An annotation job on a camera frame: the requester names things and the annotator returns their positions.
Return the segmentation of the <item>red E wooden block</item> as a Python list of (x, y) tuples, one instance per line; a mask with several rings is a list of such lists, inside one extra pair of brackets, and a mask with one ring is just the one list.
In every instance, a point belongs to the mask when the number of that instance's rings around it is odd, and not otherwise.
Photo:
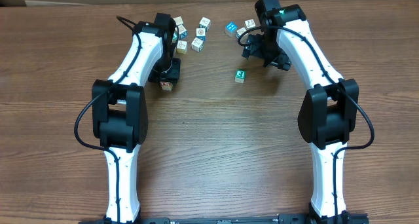
[(160, 86), (165, 91), (172, 91), (173, 84), (169, 81), (160, 81)]

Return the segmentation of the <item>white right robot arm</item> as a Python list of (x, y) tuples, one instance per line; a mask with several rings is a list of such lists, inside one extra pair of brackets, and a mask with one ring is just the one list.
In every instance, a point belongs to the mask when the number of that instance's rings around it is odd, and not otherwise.
[(297, 124), (310, 146), (313, 193), (307, 223), (367, 223), (365, 215), (346, 209), (343, 197), (344, 154), (354, 131), (359, 87), (346, 80), (329, 63), (316, 43), (307, 17), (299, 5), (283, 7), (279, 0), (258, 0), (255, 12), (259, 34), (249, 28), (242, 56), (263, 59), (287, 71), (296, 69), (306, 88)]

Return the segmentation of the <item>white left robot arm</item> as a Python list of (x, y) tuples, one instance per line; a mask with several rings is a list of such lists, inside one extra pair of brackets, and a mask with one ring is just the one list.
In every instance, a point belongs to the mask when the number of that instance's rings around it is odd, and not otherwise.
[(132, 30), (132, 45), (120, 67), (92, 86), (93, 134), (107, 159), (109, 204), (101, 223), (138, 223), (137, 159), (148, 131), (146, 83), (177, 84), (181, 60), (172, 43), (175, 20), (158, 13), (154, 22), (119, 19)]

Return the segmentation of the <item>number 3 wooden block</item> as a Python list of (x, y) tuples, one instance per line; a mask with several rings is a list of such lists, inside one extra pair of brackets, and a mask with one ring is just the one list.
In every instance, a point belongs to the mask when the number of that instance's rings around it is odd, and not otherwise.
[(239, 39), (240, 36), (246, 36), (247, 35), (247, 29), (246, 28), (240, 28), (236, 30), (236, 38)]

